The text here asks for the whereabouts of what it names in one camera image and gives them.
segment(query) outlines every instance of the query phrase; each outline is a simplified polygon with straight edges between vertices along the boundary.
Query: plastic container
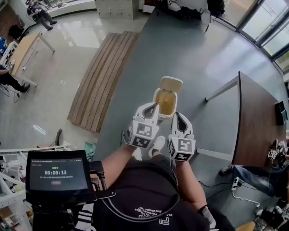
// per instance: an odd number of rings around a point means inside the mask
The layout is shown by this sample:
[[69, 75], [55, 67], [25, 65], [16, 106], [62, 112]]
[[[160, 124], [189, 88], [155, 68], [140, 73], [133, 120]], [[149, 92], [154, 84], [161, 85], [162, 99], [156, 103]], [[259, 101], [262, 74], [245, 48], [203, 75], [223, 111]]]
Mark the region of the plastic container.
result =
[[172, 118], [177, 109], [177, 92], [182, 88], [180, 79], [164, 76], [160, 87], [154, 92], [153, 102], [159, 104], [158, 120]]

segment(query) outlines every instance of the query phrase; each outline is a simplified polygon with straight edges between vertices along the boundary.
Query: black and white marker cube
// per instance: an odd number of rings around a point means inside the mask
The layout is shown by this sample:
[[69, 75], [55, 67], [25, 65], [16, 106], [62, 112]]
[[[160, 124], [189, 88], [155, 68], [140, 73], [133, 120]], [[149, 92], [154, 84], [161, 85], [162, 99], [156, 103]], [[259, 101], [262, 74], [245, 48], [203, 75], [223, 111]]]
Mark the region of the black and white marker cube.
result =
[[194, 139], [171, 137], [168, 150], [175, 161], [189, 161], [195, 153]]
[[130, 132], [130, 145], [147, 148], [154, 140], [159, 127], [150, 123], [133, 120]]

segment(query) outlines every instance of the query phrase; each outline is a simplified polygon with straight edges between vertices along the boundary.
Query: person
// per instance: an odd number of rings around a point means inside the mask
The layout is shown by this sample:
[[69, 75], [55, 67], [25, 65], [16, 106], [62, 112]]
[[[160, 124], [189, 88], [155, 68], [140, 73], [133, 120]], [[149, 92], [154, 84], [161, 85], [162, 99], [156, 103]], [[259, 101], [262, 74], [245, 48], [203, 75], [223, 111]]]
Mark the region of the person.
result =
[[5, 37], [0, 37], [0, 56], [3, 56], [7, 47], [7, 39]]
[[219, 175], [226, 176], [231, 173], [233, 178], [238, 177], [241, 180], [241, 184], [242, 182], [246, 182], [268, 196], [281, 197], [287, 201], [286, 207], [289, 208], [289, 166], [264, 169], [260, 167], [229, 165], [220, 170]]
[[20, 91], [23, 94], [26, 94], [30, 89], [30, 84], [28, 86], [26, 86], [26, 84], [20, 85], [18, 81], [9, 74], [10, 71], [10, 69], [6, 69], [0, 65], [0, 84], [10, 85], [16, 91]]
[[57, 21], [53, 21], [49, 13], [44, 10], [40, 5], [47, 6], [42, 2], [38, 2], [36, 0], [27, 0], [26, 1], [27, 14], [29, 17], [35, 22], [39, 22], [42, 26], [44, 26], [48, 31], [52, 30], [52, 25], [56, 24]]
[[[121, 145], [102, 162], [105, 182], [107, 188], [117, 192], [111, 198], [115, 207], [128, 216], [145, 218], [163, 213], [176, 202], [179, 192], [182, 199], [176, 206], [160, 219], [135, 223], [119, 218], [102, 200], [97, 200], [93, 206], [92, 226], [100, 231], [208, 231], [209, 220], [202, 215], [207, 206], [216, 221], [216, 229], [234, 231], [231, 223], [220, 211], [207, 205], [205, 193], [189, 162], [176, 162], [176, 167], [173, 167], [177, 174], [177, 184], [169, 158], [160, 152], [165, 142], [164, 136], [157, 137], [149, 151], [151, 159], [144, 161], [141, 161], [141, 155], [134, 153], [136, 147], [126, 143]], [[79, 222], [76, 229], [81, 230], [81, 225]]]

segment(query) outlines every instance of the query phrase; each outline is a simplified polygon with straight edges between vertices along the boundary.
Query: desk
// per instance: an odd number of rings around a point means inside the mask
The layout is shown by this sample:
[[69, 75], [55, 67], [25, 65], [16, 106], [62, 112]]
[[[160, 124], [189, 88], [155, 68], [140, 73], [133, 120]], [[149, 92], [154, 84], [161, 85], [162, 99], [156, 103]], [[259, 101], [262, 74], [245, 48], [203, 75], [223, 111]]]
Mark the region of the desk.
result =
[[15, 52], [13, 53], [12, 57], [10, 58], [10, 62], [12, 60], [15, 60], [13, 70], [11, 72], [11, 75], [20, 79], [23, 79], [24, 81], [37, 86], [37, 83], [31, 81], [30, 79], [27, 79], [22, 74], [22, 68], [23, 66], [28, 62], [29, 57], [31, 56], [33, 52], [33, 45], [38, 39], [38, 37], [52, 50], [52, 52], [55, 52], [55, 49], [49, 44], [49, 42], [42, 36], [42, 34], [39, 32], [38, 34], [31, 34], [28, 36], [25, 36], [21, 42], [18, 44]]
[[232, 160], [232, 164], [266, 167], [271, 165], [268, 152], [275, 139], [286, 138], [286, 125], [277, 126], [275, 104], [278, 102], [254, 80], [239, 72], [239, 75], [206, 97], [210, 101], [225, 91], [237, 86], [239, 122], [233, 154], [224, 154], [198, 149], [198, 153], [217, 155]]

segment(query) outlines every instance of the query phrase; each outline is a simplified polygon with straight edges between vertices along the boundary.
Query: chair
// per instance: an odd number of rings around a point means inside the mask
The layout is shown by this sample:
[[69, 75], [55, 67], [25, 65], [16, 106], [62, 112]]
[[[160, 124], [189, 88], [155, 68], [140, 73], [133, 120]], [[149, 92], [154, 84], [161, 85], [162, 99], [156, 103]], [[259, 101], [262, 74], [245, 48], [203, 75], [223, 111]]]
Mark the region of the chair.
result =
[[236, 229], [236, 231], [253, 231], [255, 228], [254, 222], [247, 222]]
[[2, 93], [7, 96], [7, 97], [10, 97], [9, 95], [9, 90], [8, 90], [8, 86], [9, 85], [3, 85], [3, 84], [0, 84], [0, 88], [2, 90]]

